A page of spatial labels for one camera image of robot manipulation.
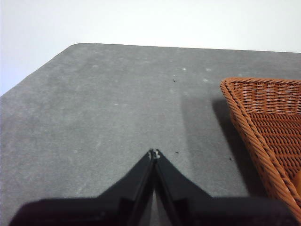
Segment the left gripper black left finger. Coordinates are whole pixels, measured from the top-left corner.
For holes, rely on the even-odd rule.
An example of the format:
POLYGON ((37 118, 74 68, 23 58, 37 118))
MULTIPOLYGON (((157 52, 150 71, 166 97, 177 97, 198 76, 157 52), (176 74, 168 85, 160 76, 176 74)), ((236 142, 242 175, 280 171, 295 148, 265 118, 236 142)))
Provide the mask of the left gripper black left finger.
POLYGON ((11 226, 137 226, 153 191, 154 152, 150 149, 134 167, 101 195, 92 198, 52 198, 24 204, 11 226))

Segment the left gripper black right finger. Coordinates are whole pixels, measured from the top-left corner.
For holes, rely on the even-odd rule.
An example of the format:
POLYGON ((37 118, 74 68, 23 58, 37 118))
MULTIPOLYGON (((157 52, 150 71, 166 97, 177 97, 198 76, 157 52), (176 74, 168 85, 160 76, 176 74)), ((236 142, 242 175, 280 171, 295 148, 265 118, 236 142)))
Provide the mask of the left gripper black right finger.
POLYGON ((156 193, 175 226, 296 226, 279 200, 211 197, 187 179, 163 154, 154 151, 156 193))

